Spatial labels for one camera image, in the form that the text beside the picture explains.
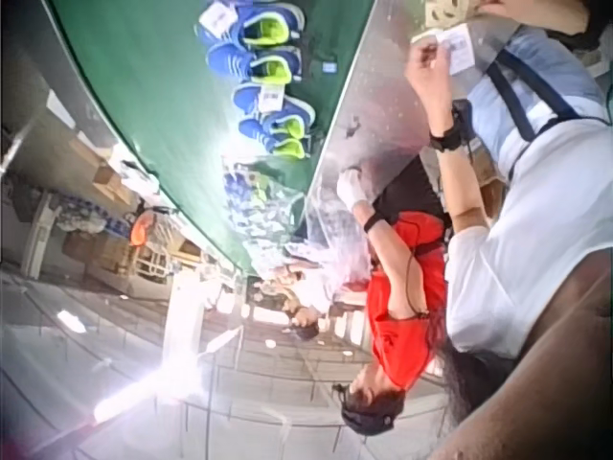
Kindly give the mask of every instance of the blue sneaker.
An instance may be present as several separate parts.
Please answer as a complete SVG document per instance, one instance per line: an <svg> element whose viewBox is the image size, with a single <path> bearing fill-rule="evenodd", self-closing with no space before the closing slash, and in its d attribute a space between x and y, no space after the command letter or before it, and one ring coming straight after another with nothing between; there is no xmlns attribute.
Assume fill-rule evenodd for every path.
<svg viewBox="0 0 613 460"><path fill-rule="evenodd" d="M238 21L221 37L217 38L199 22L194 31L204 45L234 43L242 49L284 45L291 39L300 37L305 29L305 14L295 5L275 3L269 5L253 4L253 1L238 5Z"/></svg>
<svg viewBox="0 0 613 460"><path fill-rule="evenodd" d="M260 92L260 84L243 83L235 89L232 101L245 115L252 115L258 112ZM302 130L296 131L296 129L292 129L292 126L285 126L286 122L294 120L296 117L301 120L299 123ZM265 115L263 126L269 134L286 132L296 139L302 139L313 123L315 123L315 109L313 107L299 99L285 96L283 108L279 112Z"/></svg>
<svg viewBox="0 0 613 460"><path fill-rule="evenodd" d="M243 120L238 124L238 131L263 145L265 150L275 156L302 160L308 157L306 140L294 139L284 134L267 134L261 123L255 118Z"/></svg>
<svg viewBox="0 0 613 460"><path fill-rule="evenodd" d="M294 139L304 139L315 123L315 109L300 99L284 97L284 105L278 112L264 115L261 125L269 134L286 134Z"/></svg>
<svg viewBox="0 0 613 460"><path fill-rule="evenodd" d="M254 53L222 43L209 50L207 63L221 75L253 83L289 84L302 79L300 50L291 46Z"/></svg>

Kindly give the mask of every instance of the green wall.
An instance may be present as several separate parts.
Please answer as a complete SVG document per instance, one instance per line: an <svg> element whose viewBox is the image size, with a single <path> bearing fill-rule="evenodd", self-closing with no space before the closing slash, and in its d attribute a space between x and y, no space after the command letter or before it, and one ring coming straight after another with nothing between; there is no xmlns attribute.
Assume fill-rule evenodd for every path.
<svg viewBox="0 0 613 460"><path fill-rule="evenodd" d="M175 204L238 266L249 259L224 218L221 156L232 153L234 84L210 73L193 31L202 0L48 0L82 75L127 145ZM316 150L329 129L373 0L295 0L306 12L305 79L288 93L317 109ZM338 73L322 72L335 60ZM318 152L277 160L306 190Z"/></svg>

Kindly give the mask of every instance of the bracelet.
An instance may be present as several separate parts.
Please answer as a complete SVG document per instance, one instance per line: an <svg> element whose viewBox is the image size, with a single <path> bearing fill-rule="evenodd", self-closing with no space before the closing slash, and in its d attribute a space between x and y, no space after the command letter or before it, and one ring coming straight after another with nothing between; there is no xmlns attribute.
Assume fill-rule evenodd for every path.
<svg viewBox="0 0 613 460"><path fill-rule="evenodd" d="M383 217L383 215L378 211L375 211L371 218L369 218L364 224L364 233L368 234L368 232L370 232L371 229L375 226L375 224L380 220L386 220L386 218Z"/></svg>

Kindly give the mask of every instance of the sign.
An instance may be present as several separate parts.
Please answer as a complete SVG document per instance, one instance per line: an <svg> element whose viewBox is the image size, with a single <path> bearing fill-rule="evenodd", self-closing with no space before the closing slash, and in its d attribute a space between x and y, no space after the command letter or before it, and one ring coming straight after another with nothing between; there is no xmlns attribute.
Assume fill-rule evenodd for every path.
<svg viewBox="0 0 613 460"><path fill-rule="evenodd" d="M221 38L238 21L238 14L234 7L214 2L200 15L198 21L215 37Z"/></svg>
<svg viewBox="0 0 613 460"><path fill-rule="evenodd" d="M284 106L285 86L282 84L264 84L258 97L260 113L278 112Z"/></svg>
<svg viewBox="0 0 613 460"><path fill-rule="evenodd" d="M439 43L445 43L451 53L449 73L459 74L475 65L475 52L472 48L472 40L467 24L448 29L437 34Z"/></svg>

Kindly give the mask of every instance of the red shirt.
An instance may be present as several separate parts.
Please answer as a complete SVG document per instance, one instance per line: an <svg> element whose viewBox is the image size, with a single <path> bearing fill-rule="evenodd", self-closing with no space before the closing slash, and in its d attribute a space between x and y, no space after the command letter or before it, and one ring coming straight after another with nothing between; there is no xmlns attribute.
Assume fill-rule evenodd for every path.
<svg viewBox="0 0 613 460"><path fill-rule="evenodd" d="M420 212L404 212L393 226L400 238L412 249L441 239L444 226L438 218ZM429 311L442 309L446 303L443 247L415 254L420 264L423 289ZM433 358L426 342L427 319L395 320L387 312L392 286L382 271L373 274L369 283L366 310L373 332L373 354L392 383L409 389Z"/></svg>

